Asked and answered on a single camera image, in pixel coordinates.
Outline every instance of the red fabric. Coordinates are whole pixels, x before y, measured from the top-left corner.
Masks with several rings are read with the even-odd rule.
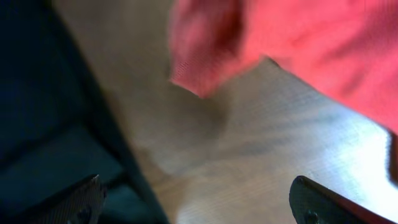
[[[177,0],[171,81],[200,97],[274,59],[398,133],[397,0]]]

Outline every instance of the dark fabric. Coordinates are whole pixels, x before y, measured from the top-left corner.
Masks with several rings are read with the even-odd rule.
[[[99,174],[112,185],[100,223],[167,223],[54,11],[2,0],[0,30],[0,214]]]

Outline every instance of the pink fabric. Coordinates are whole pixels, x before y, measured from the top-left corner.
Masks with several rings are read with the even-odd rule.
[[[171,81],[200,97],[270,57],[398,133],[397,0],[177,0],[169,28]]]

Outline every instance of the wooden floor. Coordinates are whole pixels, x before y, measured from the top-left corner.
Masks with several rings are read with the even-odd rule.
[[[389,135],[270,61],[200,100],[171,85],[170,0],[56,0],[172,223],[295,223],[306,175],[398,222]]]

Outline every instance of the wood grain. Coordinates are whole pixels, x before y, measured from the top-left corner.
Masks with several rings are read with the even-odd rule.
[[[167,0],[57,0],[170,221],[295,223],[297,175],[398,222],[389,135],[265,61],[200,100],[167,81]]]

